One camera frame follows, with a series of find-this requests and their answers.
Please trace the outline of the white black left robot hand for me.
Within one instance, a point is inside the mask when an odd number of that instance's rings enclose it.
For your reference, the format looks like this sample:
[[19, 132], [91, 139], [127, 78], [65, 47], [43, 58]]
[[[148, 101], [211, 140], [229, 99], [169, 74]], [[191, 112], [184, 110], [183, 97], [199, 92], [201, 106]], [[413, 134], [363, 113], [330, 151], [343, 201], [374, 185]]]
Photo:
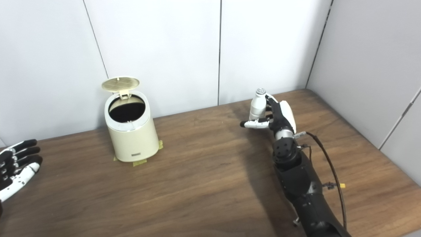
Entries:
[[15, 195], [38, 173], [43, 157], [36, 139], [6, 147], [0, 153], [1, 203]]

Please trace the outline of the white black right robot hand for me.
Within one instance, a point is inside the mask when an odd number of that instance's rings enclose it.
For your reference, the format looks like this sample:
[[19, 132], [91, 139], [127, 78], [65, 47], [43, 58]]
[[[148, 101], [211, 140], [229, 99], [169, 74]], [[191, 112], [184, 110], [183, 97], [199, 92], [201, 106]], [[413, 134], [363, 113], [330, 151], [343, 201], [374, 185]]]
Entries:
[[249, 120], [241, 121], [240, 127], [269, 129], [276, 140], [295, 138], [296, 121], [287, 101], [278, 102], [270, 94], [256, 94], [251, 102]]

